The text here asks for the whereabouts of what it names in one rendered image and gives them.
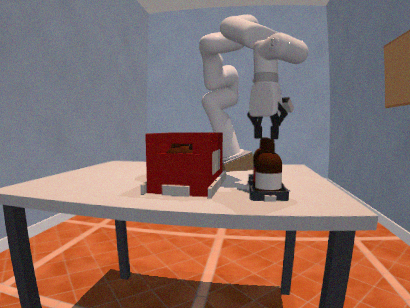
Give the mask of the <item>dark red crate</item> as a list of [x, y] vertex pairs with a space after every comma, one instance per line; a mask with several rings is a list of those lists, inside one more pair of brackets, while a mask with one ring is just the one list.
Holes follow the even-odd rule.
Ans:
[[[222, 173], [223, 133], [145, 134], [147, 193], [162, 185], [190, 186], [190, 196], [208, 197], [208, 187]], [[207, 134], [208, 133], [208, 134]], [[192, 144], [192, 154], [166, 153], [171, 144]]]

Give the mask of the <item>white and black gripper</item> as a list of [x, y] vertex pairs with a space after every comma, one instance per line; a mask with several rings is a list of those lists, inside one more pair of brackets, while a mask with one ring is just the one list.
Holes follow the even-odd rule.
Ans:
[[270, 116], [272, 122], [270, 139], [278, 139], [279, 126], [287, 115], [288, 113], [282, 105], [280, 84], [272, 81], [261, 81], [252, 85], [247, 116], [254, 126], [255, 139], [262, 138], [262, 126], [260, 125], [263, 117], [259, 116]]

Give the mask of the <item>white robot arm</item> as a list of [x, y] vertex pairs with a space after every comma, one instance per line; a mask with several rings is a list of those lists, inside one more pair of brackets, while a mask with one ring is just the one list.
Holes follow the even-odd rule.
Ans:
[[231, 65], [223, 66], [220, 54], [244, 46], [250, 49], [254, 46], [253, 83], [278, 83], [278, 60], [300, 64], [308, 56], [304, 42], [260, 25], [252, 15], [228, 17], [222, 21], [220, 32], [201, 38], [199, 49], [203, 59], [204, 84], [212, 91], [202, 97], [202, 106], [213, 132], [223, 132], [223, 160], [238, 157], [244, 150], [239, 148], [231, 119], [223, 111], [238, 102], [238, 73]]

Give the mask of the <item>dark brown bottle with red label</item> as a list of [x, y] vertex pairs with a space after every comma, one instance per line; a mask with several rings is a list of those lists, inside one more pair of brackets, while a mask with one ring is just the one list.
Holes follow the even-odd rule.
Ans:
[[261, 141], [261, 150], [258, 151], [254, 157], [254, 176], [253, 176], [253, 186], [255, 187], [255, 163], [256, 163], [256, 159], [257, 157], [264, 152], [264, 143], [265, 143], [265, 139], [270, 139], [270, 138], [262, 138]]

